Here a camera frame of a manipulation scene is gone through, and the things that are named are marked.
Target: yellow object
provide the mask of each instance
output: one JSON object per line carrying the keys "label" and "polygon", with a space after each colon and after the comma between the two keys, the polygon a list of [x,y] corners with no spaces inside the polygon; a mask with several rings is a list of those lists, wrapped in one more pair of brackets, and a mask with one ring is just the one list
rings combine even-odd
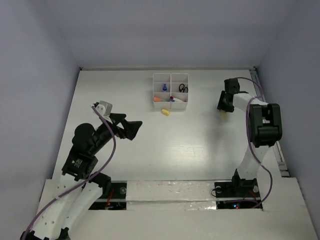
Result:
{"label": "yellow object", "polygon": [[165,110],[165,109],[162,109],[161,113],[166,115],[166,116],[169,116],[169,114],[170,114],[170,112],[168,110]]}
{"label": "yellow object", "polygon": [[225,111],[223,111],[223,110],[221,110],[220,112],[221,112],[221,118],[223,120],[226,120],[227,119],[227,113]]}

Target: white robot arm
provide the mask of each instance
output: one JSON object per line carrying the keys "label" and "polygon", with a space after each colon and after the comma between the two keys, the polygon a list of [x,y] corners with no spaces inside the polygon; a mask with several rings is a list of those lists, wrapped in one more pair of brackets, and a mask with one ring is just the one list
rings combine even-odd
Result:
{"label": "white robot arm", "polygon": [[232,113],[235,108],[245,112],[248,147],[231,182],[215,183],[217,198],[243,198],[249,191],[259,196],[258,169],[267,151],[282,137],[280,106],[240,91],[238,79],[231,78],[224,81],[217,109]]}
{"label": "white robot arm", "polygon": [[116,146],[104,167],[91,174],[98,162],[95,155],[115,136],[133,140],[142,122],[126,121],[125,114],[111,113],[112,105],[105,101],[95,103],[92,109],[103,123],[97,129],[89,123],[75,129],[73,146],[53,199],[33,219],[21,240],[69,240],[89,207],[102,195],[110,193],[111,178],[100,171],[110,161]]}

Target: divided organizer tray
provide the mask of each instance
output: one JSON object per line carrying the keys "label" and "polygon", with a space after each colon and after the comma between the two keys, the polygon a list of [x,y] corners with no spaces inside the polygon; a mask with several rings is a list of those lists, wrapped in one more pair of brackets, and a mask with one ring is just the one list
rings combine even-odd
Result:
{"label": "divided organizer tray", "polygon": [[[179,92],[179,86],[184,84],[188,92]],[[189,94],[189,75],[187,73],[154,73],[153,74],[153,97],[163,101],[153,101],[155,109],[186,109]],[[184,102],[171,102],[170,97]]]}

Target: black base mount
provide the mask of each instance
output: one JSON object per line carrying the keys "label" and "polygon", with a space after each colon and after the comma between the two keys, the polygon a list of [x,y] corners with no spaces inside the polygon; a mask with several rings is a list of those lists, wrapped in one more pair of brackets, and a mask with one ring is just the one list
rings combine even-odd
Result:
{"label": "black base mount", "polygon": [[215,196],[219,199],[253,197],[252,193],[256,198],[260,198],[257,179],[240,179],[237,170],[231,181],[215,182],[214,189]]}

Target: white wall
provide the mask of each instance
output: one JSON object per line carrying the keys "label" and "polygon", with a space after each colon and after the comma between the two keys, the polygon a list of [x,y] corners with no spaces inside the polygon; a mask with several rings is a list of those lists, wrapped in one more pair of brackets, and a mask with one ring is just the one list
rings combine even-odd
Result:
{"label": "white wall", "polygon": [[66,124],[79,68],[42,0],[0,0],[0,233],[35,216]]}
{"label": "white wall", "polygon": [[266,100],[281,107],[282,151],[320,236],[320,1],[298,0],[258,67]]}
{"label": "white wall", "polygon": [[252,67],[295,0],[47,0],[82,67]]}

